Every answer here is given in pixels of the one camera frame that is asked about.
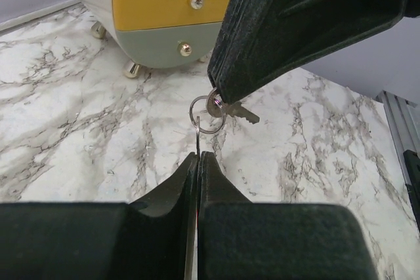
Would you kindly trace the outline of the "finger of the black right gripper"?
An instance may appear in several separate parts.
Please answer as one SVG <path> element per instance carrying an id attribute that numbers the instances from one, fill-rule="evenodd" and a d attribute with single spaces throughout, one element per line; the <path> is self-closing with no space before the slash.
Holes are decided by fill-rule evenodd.
<path id="1" fill-rule="evenodd" d="M 207 68 L 225 102 L 419 16 L 419 0 L 230 0 Z"/>

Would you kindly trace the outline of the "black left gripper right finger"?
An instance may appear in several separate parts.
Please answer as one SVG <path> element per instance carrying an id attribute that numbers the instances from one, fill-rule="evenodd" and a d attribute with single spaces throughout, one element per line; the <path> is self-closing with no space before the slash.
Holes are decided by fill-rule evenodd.
<path id="1" fill-rule="evenodd" d="M 340 205 L 253 203 L 205 151 L 198 167 L 199 279 L 376 279 L 356 217 Z"/>

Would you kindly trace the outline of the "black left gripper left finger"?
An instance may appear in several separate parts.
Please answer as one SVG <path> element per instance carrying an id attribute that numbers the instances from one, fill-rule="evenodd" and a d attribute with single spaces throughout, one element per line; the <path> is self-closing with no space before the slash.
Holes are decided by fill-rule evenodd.
<path id="1" fill-rule="evenodd" d="M 197 156 L 131 203 L 1 204 L 2 279 L 190 279 Z"/>

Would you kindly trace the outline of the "silver key set with ring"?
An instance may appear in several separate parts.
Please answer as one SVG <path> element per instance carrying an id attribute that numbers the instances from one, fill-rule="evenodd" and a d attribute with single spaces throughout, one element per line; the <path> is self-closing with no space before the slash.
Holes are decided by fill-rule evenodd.
<path id="1" fill-rule="evenodd" d="M 209 130 L 202 128 L 200 125 L 200 117 L 194 116 L 194 106 L 197 102 L 202 100 L 205 101 L 205 111 L 211 117 L 220 119 L 219 126 L 215 127 L 214 129 Z M 200 134 L 218 133 L 224 127 L 226 123 L 226 118 L 228 116 L 244 118 L 252 124 L 257 124 L 260 122 L 260 117 L 252 111 L 245 108 L 241 101 L 234 102 L 233 104 L 228 104 L 224 102 L 216 88 L 213 88 L 208 95 L 198 96 L 195 99 L 193 99 L 190 104 L 188 113 L 190 121 L 196 130 L 196 151 L 198 157 L 201 157 Z"/>

